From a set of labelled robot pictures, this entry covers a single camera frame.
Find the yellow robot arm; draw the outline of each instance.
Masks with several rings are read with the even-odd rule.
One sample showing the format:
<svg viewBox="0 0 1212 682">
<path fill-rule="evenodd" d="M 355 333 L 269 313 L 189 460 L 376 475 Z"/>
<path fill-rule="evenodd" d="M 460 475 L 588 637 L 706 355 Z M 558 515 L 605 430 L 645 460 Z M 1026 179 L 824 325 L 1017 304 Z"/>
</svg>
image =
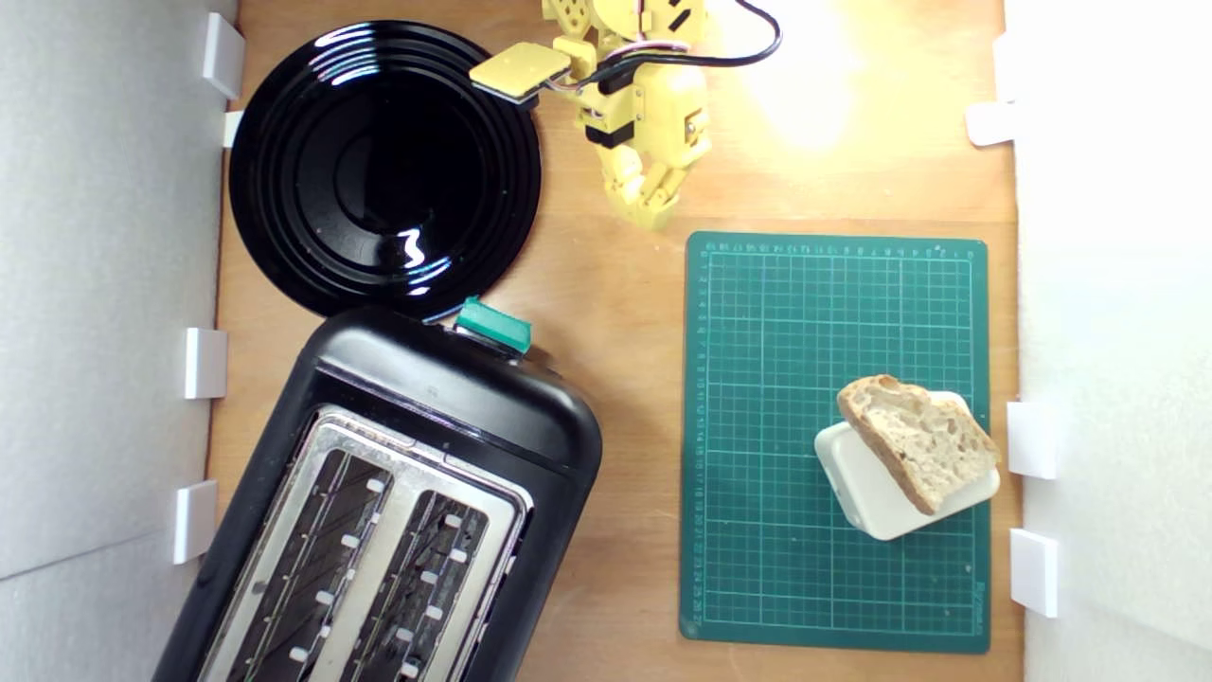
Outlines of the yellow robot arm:
<svg viewBox="0 0 1212 682">
<path fill-rule="evenodd" d="M 533 103 L 544 87 L 574 102 L 616 212 L 644 228 L 663 228 L 687 173 L 711 148 L 699 63 L 765 58 L 781 41 L 778 23 L 738 0 L 774 28 L 771 46 L 744 58 L 692 57 L 686 52 L 707 27 L 704 0 L 541 1 L 543 17 L 562 35 L 551 47 L 514 45 L 473 69 L 471 80 L 518 104 Z"/>
</svg>

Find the wire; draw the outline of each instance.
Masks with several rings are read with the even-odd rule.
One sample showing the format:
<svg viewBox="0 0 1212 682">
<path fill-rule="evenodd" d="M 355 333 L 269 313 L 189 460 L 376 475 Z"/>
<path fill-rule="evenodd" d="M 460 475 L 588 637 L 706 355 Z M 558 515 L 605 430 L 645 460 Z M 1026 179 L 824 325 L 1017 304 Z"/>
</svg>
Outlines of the wire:
<svg viewBox="0 0 1212 682">
<path fill-rule="evenodd" d="M 756 15 L 759 18 L 770 24 L 770 28 L 774 31 L 774 38 L 770 41 L 770 45 L 764 47 L 759 52 L 753 55 L 745 55 L 743 57 L 709 57 L 701 55 L 676 55 L 670 52 L 644 52 L 639 55 L 631 53 L 633 50 L 623 51 L 616 50 L 602 61 L 602 65 L 599 67 L 596 71 L 590 74 L 588 78 L 571 84 L 561 84 L 556 90 L 579 90 L 593 82 L 599 82 L 608 78 L 627 73 L 628 70 L 634 70 L 641 64 L 675 64 L 675 65 L 687 65 L 687 67 L 714 67 L 714 68 L 734 68 L 734 67 L 748 67 L 750 64 L 756 64 L 762 59 L 773 55 L 779 45 L 783 44 L 783 28 L 778 25 L 778 19 L 770 15 L 766 10 L 756 7 L 748 0 L 736 0 L 737 5 L 741 5 L 749 12 Z M 642 50 L 644 47 L 635 47 L 634 50 Z"/>
<path fill-rule="evenodd" d="M 690 44 L 681 42 L 679 40 L 641 40 L 638 42 L 628 42 L 610 55 L 606 55 L 602 62 L 610 62 L 616 57 L 622 57 L 623 55 L 635 52 L 636 50 L 671 50 L 674 52 L 690 52 Z"/>
</svg>

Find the cutting mat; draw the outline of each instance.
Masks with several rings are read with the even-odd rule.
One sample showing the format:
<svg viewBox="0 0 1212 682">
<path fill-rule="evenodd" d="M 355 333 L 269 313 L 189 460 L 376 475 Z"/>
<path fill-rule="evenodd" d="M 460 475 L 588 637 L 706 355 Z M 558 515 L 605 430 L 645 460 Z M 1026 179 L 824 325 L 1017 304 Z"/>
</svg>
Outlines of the cutting mat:
<svg viewBox="0 0 1212 682">
<path fill-rule="evenodd" d="M 699 231 L 686 282 L 682 634 L 987 652 L 989 504 L 874 540 L 812 449 L 837 391 L 885 372 L 989 428 L 984 243 Z"/>
</svg>

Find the wooden table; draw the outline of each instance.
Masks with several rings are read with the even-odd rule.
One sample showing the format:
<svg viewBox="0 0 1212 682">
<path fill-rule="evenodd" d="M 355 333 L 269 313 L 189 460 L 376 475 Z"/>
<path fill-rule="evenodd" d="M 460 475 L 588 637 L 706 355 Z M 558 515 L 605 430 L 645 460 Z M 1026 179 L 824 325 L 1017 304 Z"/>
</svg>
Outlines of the wooden table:
<svg viewBox="0 0 1212 682">
<path fill-rule="evenodd" d="M 1018 482 L 994 502 L 993 648 L 984 657 L 688 642 L 676 627 L 682 271 L 696 229 L 948 235 L 989 243 L 993 426 L 1017 392 L 1016 208 L 1011 151 L 974 149 L 964 108 L 993 96 L 996 0 L 764 0 L 784 24 L 772 59 L 713 70 L 715 148 L 662 234 L 617 220 L 596 156 L 554 97 L 537 110 L 545 177 L 533 234 L 485 299 L 534 322 L 536 343 L 588 397 L 601 475 L 543 613 L 521 680 L 1023 678 L 1010 601 Z M 714 2 L 701 51 L 747 52 L 764 24 Z M 358 21 L 442 25 L 498 51 L 549 41 L 534 0 L 242 0 L 245 96 L 310 38 Z M 235 102 L 234 108 L 242 107 Z M 252 264 L 224 210 L 218 325 L 228 397 L 215 406 L 210 476 L 227 504 L 291 363 L 319 319 Z"/>
</svg>

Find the small white tray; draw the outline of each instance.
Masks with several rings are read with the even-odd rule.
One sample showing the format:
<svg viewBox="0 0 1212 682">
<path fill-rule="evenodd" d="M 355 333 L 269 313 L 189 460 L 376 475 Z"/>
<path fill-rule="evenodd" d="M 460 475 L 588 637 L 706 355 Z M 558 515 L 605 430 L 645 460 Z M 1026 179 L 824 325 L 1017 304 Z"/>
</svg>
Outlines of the small white tray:
<svg viewBox="0 0 1212 682">
<path fill-rule="evenodd" d="M 955 402 L 968 411 L 956 394 L 932 391 L 936 400 Z M 936 521 L 978 505 L 997 493 L 997 470 L 973 481 L 943 502 L 938 514 L 927 516 L 913 506 L 880 459 L 863 440 L 842 422 L 817 435 L 817 459 L 829 477 L 846 520 L 876 540 L 893 540 Z"/>
</svg>

